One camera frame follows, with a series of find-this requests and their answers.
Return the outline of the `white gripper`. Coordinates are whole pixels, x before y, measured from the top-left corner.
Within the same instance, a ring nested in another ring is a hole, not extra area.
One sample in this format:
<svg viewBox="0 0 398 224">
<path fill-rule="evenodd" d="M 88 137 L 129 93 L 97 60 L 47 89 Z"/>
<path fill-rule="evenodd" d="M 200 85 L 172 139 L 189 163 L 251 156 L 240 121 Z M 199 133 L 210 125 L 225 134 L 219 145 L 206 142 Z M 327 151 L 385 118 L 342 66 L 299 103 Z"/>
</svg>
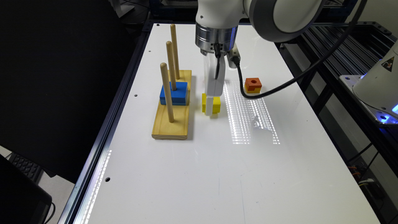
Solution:
<svg viewBox="0 0 398 224">
<path fill-rule="evenodd" d="M 207 53 L 204 57 L 205 70 L 205 114 L 213 114 L 213 97 L 219 97 L 223 92 L 225 77 L 225 59 L 221 56 L 219 59 L 213 53 Z"/>
</svg>

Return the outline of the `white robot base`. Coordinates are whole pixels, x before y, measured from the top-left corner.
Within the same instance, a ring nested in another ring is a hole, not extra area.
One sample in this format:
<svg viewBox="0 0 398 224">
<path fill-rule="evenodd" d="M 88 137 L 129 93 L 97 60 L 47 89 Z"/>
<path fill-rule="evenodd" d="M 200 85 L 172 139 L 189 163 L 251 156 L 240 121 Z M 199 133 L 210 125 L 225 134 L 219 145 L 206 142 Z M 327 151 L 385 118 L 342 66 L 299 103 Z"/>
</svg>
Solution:
<svg viewBox="0 0 398 224">
<path fill-rule="evenodd" d="M 397 126 L 397 44 L 364 75 L 340 80 L 377 124 Z"/>
</svg>

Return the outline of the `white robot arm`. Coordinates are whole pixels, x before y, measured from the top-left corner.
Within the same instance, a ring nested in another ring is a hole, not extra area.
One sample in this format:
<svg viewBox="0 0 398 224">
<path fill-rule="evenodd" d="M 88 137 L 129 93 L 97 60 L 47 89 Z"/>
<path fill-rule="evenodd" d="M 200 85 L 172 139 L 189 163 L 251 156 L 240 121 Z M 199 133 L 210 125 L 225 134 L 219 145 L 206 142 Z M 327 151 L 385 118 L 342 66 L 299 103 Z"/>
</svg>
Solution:
<svg viewBox="0 0 398 224">
<path fill-rule="evenodd" d="M 205 114 L 213 114 L 213 98 L 223 92 L 226 62 L 237 51 L 241 19 L 248 18 L 265 40 L 285 42 L 306 31 L 320 14 L 324 0 L 199 0 L 195 44 L 205 56 Z"/>
</svg>

